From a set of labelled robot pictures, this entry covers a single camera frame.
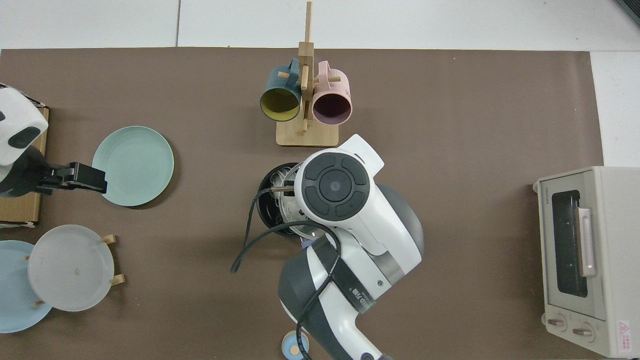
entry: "blue mug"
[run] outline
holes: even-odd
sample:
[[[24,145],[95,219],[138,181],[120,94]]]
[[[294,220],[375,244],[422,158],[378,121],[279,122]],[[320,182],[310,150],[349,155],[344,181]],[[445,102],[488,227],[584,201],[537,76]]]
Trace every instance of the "blue mug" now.
[[[288,74],[288,78],[278,73]],[[289,66],[276,66],[271,70],[267,85],[260,96],[260,109],[275,121],[289,121],[300,112],[300,63],[298,59],[291,60]]]

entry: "toaster oven knob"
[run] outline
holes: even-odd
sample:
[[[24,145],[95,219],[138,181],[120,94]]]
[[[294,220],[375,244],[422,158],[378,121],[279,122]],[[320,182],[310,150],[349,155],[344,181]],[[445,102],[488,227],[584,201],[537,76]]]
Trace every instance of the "toaster oven knob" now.
[[[593,327],[587,322],[583,322],[579,329],[574,329],[573,333],[578,336],[582,336],[585,340],[589,341],[590,343],[596,340],[596,335],[593,332]]]
[[[553,318],[547,319],[546,324],[549,324],[560,331],[566,330],[566,320],[564,319],[564,316],[560,314],[556,314]]]

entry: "pink mug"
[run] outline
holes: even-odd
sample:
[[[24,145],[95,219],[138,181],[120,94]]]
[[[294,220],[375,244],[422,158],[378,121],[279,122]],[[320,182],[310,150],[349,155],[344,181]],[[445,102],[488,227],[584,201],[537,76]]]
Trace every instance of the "pink mug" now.
[[[340,81],[329,78],[339,76]],[[342,71],[329,68],[328,61],[318,63],[318,84],[314,86],[313,111],[316,120],[326,125],[340,125],[351,117],[349,79]]]

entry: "light blue plate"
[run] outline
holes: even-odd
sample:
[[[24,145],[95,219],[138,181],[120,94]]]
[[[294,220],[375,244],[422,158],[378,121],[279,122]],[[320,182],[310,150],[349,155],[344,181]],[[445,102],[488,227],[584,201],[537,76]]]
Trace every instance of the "light blue plate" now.
[[[155,199],[173,175],[173,152],[166,139],[144,126],[114,131],[98,146],[93,167],[106,173],[108,201],[122,206]]]
[[[0,241],[0,334],[34,326],[42,320],[51,305],[31,306],[39,301],[31,289],[25,256],[33,245],[24,241]]]

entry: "white casing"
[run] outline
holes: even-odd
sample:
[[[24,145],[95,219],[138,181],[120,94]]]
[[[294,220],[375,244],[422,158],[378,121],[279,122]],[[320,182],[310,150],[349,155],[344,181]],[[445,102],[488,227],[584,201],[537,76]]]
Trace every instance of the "white casing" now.
[[[24,149],[9,146],[8,141],[13,135],[27,127],[35,127],[42,134],[49,124],[38,108],[14,88],[0,88],[0,111],[5,117],[0,121],[0,166],[6,166],[24,152]]]
[[[340,239],[342,260],[344,260],[351,271],[362,282],[369,294],[374,299],[377,299],[385,291],[389,290],[391,284],[355,240],[353,235],[342,229],[336,229],[335,233]],[[335,242],[331,236],[328,234],[326,236],[332,245],[335,246]],[[317,290],[326,279],[327,272],[313,247],[308,247],[306,251],[309,270],[314,281],[314,287]],[[353,359],[359,359],[365,352],[373,355],[374,359],[381,356],[381,352],[356,327],[358,311],[347,301],[333,282],[330,282],[320,294],[319,301],[324,309],[327,322],[335,338],[338,339],[340,346]],[[297,319],[295,319],[287,307],[282,304],[282,301],[280,303],[289,315],[289,318],[297,322]]]
[[[3,182],[3,180],[9,174],[9,171],[11,171],[12,167],[13,167],[13,164],[7,165],[7,166],[0,165],[0,183]]]
[[[316,156],[326,152],[350,155],[364,166],[369,177],[371,186],[366,203],[356,215],[346,220],[328,221],[319,218],[303,200],[302,177],[305,167]],[[383,166],[384,162],[378,153],[363,138],[355,134],[338,148],[321,150],[309,156],[300,165],[296,174],[294,192],[300,208],[309,219],[349,231],[371,255],[378,256],[388,251],[406,275],[420,263],[422,258],[408,230],[373,180]]]
[[[539,179],[534,189],[547,331],[607,357],[640,357],[640,168],[583,168]],[[579,190],[580,207],[591,210],[595,275],[587,277],[585,298],[560,293],[555,285],[550,200],[553,193],[568,190]],[[563,320],[564,325],[549,320]],[[573,333],[585,328],[592,329],[593,336]]]

